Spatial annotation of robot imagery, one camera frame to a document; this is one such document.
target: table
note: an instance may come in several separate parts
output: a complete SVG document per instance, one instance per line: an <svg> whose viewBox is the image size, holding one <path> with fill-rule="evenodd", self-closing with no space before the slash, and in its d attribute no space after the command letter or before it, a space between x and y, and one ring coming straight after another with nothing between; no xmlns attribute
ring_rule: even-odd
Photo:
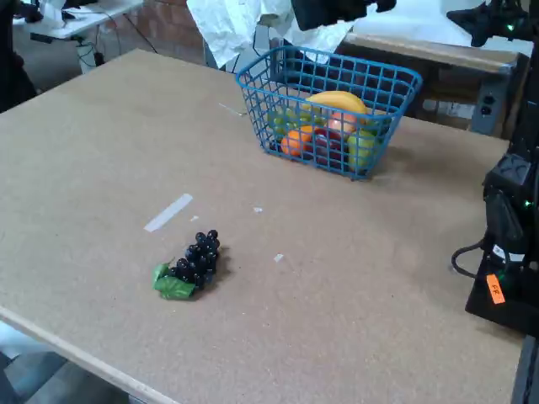
<svg viewBox="0 0 539 404"><path fill-rule="evenodd" d="M527 56L510 51L445 45L391 36L359 35L352 32L346 35L344 43L482 72L484 78L470 130L484 135L493 134L500 115L504 113L504 104L511 105L516 101L528 61Z"/></svg>
<svg viewBox="0 0 539 404"><path fill-rule="evenodd" d="M53 28L43 21L26 24L24 19L15 19L13 24L22 25L31 34L43 35L56 40L73 40L78 37L77 53L83 73L92 70L95 65L93 58L95 49L91 41L86 40L85 33L98 25L105 24L111 19L130 11L141 8L144 0L99 0L98 3L67 8L76 19L67 20L63 27Z"/></svg>
<svg viewBox="0 0 539 404"><path fill-rule="evenodd" d="M508 402L521 337L448 269L505 142L405 118L353 183L219 104L233 76L137 50L0 115L0 320L147 402ZM215 289L159 299L152 268L210 228Z"/></svg>

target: white tape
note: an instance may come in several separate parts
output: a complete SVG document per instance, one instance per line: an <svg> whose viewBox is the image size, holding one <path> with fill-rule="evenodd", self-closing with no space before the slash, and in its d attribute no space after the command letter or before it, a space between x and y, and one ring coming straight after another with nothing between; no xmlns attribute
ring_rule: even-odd
<svg viewBox="0 0 539 404"><path fill-rule="evenodd" d="M500 247L498 244L494 244L492 252L498 257L502 258L502 260L505 262L505 251L502 247ZM510 252L509 260L512 263L521 263L522 261L524 261L524 254L513 254L512 252Z"/></svg>
<svg viewBox="0 0 539 404"><path fill-rule="evenodd" d="M193 197L189 194L183 194L176 199L170 206L155 216L147 225L144 226L144 230L153 232L163 227L170 219L172 219L178 212L180 212L189 202L193 200Z"/></svg>

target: tape strip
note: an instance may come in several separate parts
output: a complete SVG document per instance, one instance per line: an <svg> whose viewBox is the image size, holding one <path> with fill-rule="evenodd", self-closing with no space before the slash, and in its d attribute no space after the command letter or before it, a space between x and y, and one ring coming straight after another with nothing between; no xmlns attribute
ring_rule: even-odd
<svg viewBox="0 0 539 404"><path fill-rule="evenodd" d="M153 232L163 227L170 219L176 216L189 202L193 200L193 197L189 194L183 194L176 199L170 206L155 216L147 225L144 226L144 230Z"/></svg>

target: floor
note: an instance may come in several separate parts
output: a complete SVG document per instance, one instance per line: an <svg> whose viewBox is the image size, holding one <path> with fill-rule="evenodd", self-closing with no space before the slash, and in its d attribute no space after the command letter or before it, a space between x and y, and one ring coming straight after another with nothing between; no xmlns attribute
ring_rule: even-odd
<svg viewBox="0 0 539 404"><path fill-rule="evenodd" d="M99 32L98 36L96 34L97 31L90 32L88 37L92 42L98 38L97 49L104 54L106 61L117 57L119 51L121 54L136 48L153 51L139 36L120 33L119 38L116 38L115 32L112 30L107 33ZM204 63L202 44L197 50L156 40L151 41L161 55L197 64ZM24 58L24 69L40 91L51 89L81 74L75 49L76 44L74 41L61 40L51 44L33 41L21 27L16 27L13 33L13 46L17 53Z"/></svg>
<svg viewBox="0 0 539 404"><path fill-rule="evenodd" d="M15 359L6 376L17 392L18 382L30 369L39 365L45 353L32 353ZM128 404L128 397L99 377L73 363L64 364L29 400L27 404Z"/></svg>
<svg viewBox="0 0 539 404"><path fill-rule="evenodd" d="M115 58L135 48L152 51L140 37L124 36L116 38L115 32L94 31L88 36L94 40L99 38L97 48L104 53L105 60ZM15 29L13 46L24 58L24 69L40 92L54 88L63 82L81 74L78 56L72 41L55 41L44 44L30 40L28 33L20 27ZM202 49L194 50L179 45L159 43L152 44L158 53L177 57L197 64L203 64ZM43 353L33 353L17 358L6 369L7 377L16 385L17 380L34 369L43 359ZM28 401L28 404L126 404L126 394L115 389L104 380L86 372L73 363L64 364Z"/></svg>

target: orange label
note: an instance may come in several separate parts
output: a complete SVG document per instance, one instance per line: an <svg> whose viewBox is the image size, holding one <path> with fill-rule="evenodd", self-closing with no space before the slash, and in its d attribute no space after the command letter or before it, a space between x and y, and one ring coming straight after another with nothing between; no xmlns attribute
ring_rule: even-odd
<svg viewBox="0 0 539 404"><path fill-rule="evenodd" d="M499 282L496 275L487 275L487 284L494 304L499 305L500 303L505 303L504 293L502 292L502 288L499 287Z"/></svg>

